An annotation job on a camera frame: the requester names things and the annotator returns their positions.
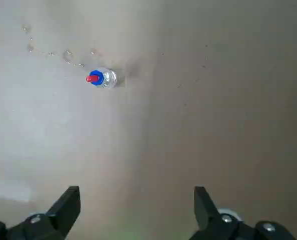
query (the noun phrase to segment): clear plastic bottle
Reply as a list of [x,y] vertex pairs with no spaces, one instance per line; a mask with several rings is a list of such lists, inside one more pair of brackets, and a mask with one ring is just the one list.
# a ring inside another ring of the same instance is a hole
[[112,89],[118,82],[118,76],[111,69],[98,67],[89,74],[86,81],[92,83],[97,88]]

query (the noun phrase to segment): red nozzle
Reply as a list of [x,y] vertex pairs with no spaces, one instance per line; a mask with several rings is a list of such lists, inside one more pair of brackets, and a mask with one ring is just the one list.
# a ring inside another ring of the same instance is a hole
[[86,81],[89,83],[97,82],[99,80],[99,76],[93,75],[93,76],[87,76]]

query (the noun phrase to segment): metal screw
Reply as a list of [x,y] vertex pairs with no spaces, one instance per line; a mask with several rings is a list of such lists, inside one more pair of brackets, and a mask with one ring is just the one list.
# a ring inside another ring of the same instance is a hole
[[232,222],[232,218],[229,215],[223,215],[222,220],[226,223]]
[[36,215],[35,217],[33,217],[33,218],[30,220],[30,223],[31,223],[31,224],[35,224],[35,223],[39,222],[40,220],[41,220],[40,215]]
[[267,230],[269,232],[274,232],[275,231],[275,227],[269,222],[264,223],[263,227],[265,228],[265,230]]

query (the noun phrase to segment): water droplet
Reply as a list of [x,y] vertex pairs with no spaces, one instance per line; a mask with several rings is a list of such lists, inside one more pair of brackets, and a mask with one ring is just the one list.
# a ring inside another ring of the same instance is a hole
[[34,50],[34,47],[29,43],[26,47],[26,49],[31,53]]
[[22,25],[22,29],[25,31],[26,34],[30,33],[32,30],[32,27],[30,25],[27,24],[23,24]]
[[73,60],[73,54],[69,51],[69,50],[65,50],[62,54],[62,58],[66,61],[66,62],[70,62]]

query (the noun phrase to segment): bottle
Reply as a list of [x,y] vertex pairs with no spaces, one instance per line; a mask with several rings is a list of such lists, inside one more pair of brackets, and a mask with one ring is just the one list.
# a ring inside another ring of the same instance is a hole
[[97,88],[112,89],[118,82],[118,76],[111,69],[99,67],[89,73],[86,81]]

